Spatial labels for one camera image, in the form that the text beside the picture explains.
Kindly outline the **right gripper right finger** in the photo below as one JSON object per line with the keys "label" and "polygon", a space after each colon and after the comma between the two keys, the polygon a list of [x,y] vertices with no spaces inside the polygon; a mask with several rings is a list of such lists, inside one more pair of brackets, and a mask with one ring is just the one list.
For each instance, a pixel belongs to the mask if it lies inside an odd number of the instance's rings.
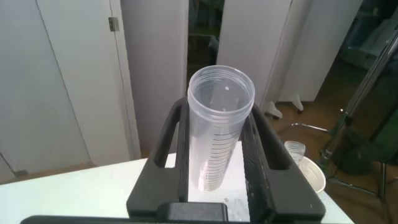
{"label": "right gripper right finger", "polygon": [[320,223],[326,209],[257,105],[241,133],[251,223]]}

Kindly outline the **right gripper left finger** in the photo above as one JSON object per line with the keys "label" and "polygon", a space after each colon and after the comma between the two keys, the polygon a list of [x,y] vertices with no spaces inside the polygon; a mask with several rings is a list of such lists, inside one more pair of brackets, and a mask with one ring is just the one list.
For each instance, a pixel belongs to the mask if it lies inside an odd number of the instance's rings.
{"label": "right gripper left finger", "polygon": [[[175,167],[166,168],[176,126],[179,128]],[[171,107],[156,148],[148,157],[127,199],[130,218],[154,218],[159,206],[188,200],[189,130],[189,105],[187,98],[183,97]]]}

